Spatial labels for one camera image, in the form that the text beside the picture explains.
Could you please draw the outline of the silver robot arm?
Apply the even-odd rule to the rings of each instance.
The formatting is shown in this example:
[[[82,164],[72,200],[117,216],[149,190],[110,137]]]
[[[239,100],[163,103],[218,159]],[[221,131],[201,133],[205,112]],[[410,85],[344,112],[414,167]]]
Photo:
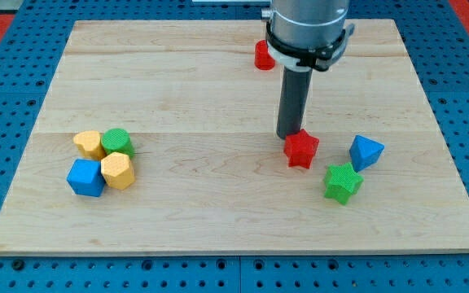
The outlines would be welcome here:
[[[354,25],[345,25],[348,0],[272,0],[262,11],[269,55],[283,65],[276,134],[300,131],[311,76],[344,54]]]

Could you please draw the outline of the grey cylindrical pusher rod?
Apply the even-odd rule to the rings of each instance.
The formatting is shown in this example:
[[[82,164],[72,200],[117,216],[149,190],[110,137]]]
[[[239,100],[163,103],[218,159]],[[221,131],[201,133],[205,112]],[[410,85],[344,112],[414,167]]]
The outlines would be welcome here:
[[[285,139],[286,136],[300,131],[311,76],[312,70],[295,72],[288,68],[283,69],[276,129],[276,134],[281,139]]]

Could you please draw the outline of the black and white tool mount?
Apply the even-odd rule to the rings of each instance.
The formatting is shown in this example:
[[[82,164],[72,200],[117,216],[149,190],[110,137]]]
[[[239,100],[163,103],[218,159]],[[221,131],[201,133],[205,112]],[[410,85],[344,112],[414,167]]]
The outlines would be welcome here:
[[[270,22],[266,23],[265,29],[268,53],[276,62],[294,72],[307,72],[310,69],[326,72],[344,55],[355,25],[349,24],[334,42],[317,49],[297,48],[280,41],[272,33]]]

